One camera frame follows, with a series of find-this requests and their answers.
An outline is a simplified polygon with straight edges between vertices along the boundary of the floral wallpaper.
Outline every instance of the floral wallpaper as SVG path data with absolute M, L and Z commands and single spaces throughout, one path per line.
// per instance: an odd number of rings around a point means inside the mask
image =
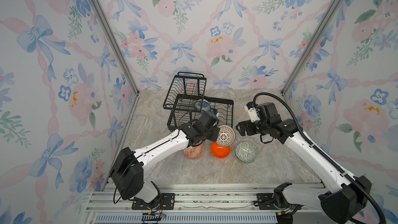
M 0 223 L 79 223 L 133 93 L 87 0 L 0 6 Z
M 205 74 L 211 89 L 280 88 L 330 4 L 330 0 L 99 1 L 139 90 L 168 89 L 170 79 L 182 70 Z
M 398 0 L 344 0 L 286 94 L 310 137 L 343 167 L 370 179 L 371 195 L 394 224 L 397 31 Z M 379 222 L 369 203 L 355 218 Z

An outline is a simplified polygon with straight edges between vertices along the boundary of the wire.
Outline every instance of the wire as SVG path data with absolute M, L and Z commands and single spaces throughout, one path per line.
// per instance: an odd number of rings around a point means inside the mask
M 117 184 L 116 184 L 115 192 L 113 193 L 113 203 L 114 203 L 114 204 L 118 203 L 119 200 L 120 200 L 120 198 L 122 198 L 122 192 L 123 192 L 123 191 L 120 193 L 119 199 L 117 199 L 117 201 L 115 202 L 115 195 L 116 195 L 117 186 L 119 186 L 119 183 L 120 183 L 120 181 L 122 180 L 122 177 L 123 177 L 124 173 L 127 171 L 128 167 L 130 167 L 130 165 L 132 165 L 133 162 L 135 162 L 135 159 L 126 167 L 126 169 L 123 171 L 122 175 L 120 176 L 119 181 L 118 181 Z
M 296 124 L 296 127 L 298 129 L 298 132 L 300 133 L 301 137 L 304 138 L 304 140 L 312 145 L 313 142 L 304 134 L 299 122 L 297 121 L 296 116 L 294 115 L 294 112 L 292 111 L 292 109 L 288 106 L 288 104 L 286 102 L 284 102 L 281 98 L 279 98 L 278 96 L 272 94 L 272 93 L 266 93 L 266 92 L 262 92 L 262 93 L 258 93 L 256 94 L 256 96 L 253 98 L 253 105 L 256 107 L 256 99 L 257 97 L 259 97 L 260 95 L 266 95 L 266 96 L 270 96 L 275 98 L 276 100 L 278 100 L 279 102 L 282 103 L 282 105 L 288 110 L 288 112 L 290 113 L 293 121 Z M 377 204 L 377 202 L 373 199 L 373 197 L 371 197 L 370 194 L 368 194 L 368 192 L 366 192 L 366 190 L 358 183 L 354 180 L 354 178 L 352 178 L 348 173 L 346 173 L 346 171 L 338 164 L 336 163 L 331 157 L 329 157 L 321 148 L 319 148 L 318 146 L 312 146 L 319 154 L 321 154 L 327 161 L 329 161 L 341 174 L 344 174 L 344 177 L 346 177 L 352 184 L 354 184 L 359 191 L 361 191 L 361 193 L 369 200 L 369 202 L 374 206 L 377 214 L 379 215 L 379 219 L 380 222 L 379 224 L 386 224 L 386 217 L 384 216 L 383 211 L 381 210 L 380 206 Z M 350 221 L 357 223 L 357 224 L 365 224 L 364 222 L 358 221 L 356 219 L 351 218 Z

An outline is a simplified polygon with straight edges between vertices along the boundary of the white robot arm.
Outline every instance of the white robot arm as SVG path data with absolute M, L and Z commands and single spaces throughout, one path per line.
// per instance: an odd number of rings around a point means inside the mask
M 260 95 L 278 99 L 289 110 L 293 119 L 282 121 L 273 103 L 257 105 L 256 98 Z M 245 109 L 251 120 L 239 122 L 236 126 L 241 136 L 260 134 L 261 137 L 268 134 L 276 138 L 298 154 L 325 185 L 324 189 L 315 189 L 284 183 L 274 189 L 273 204 L 281 209 L 291 205 L 308 206 L 323 210 L 337 223 L 346 223 L 348 220 L 361 223 L 352 217 L 363 209 L 369 200 L 379 213 L 380 223 L 385 223 L 380 207 L 369 195 L 371 182 L 366 177 L 356 177 L 341 167 L 312 142 L 282 99 L 270 93 L 259 93 Z M 198 146 L 205 139 L 216 141 L 219 132 L 219 128 L 215 126 L 218 123 L 216 115 L 206 112 L 199 120 L 194 121 L 183 124 L 167 137 L 149 146 L 133 152 L 127 147 L 120 152 L 112 167 L 111 177 L 117 182 L 116 189 L 122 199 L 142 199 L 149 209 L 159 206 L 162 194 L 154 183 L 143 180 L 143 170 L 176 151 Z

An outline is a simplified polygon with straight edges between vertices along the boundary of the orange patterned bowl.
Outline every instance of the orange patterned bowl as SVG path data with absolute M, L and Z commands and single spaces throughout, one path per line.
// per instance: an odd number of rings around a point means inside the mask
M 185 157 L 192 159 L 192 160 L 201 158 L 201 156 L 203 155 L 204 152 L 205 152 L 205 146 L 202 144 L 197 147 L 190 146 L 190 147 L 184 149 Z

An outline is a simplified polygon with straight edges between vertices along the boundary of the dish rack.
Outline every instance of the dish rack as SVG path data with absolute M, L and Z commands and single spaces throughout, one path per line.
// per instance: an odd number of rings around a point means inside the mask
M 202 115 L 202 104 L 195 108 L 197 101 L 206 100 L 210 107 L 218 111 L 219 125 L 225 124 L 233 128 L 234 101 L 204 96 L 206 78 L 203 74 L 178 72 L 174 76 L 163 108 L 172 110 L 167 122 L 170 131 Z

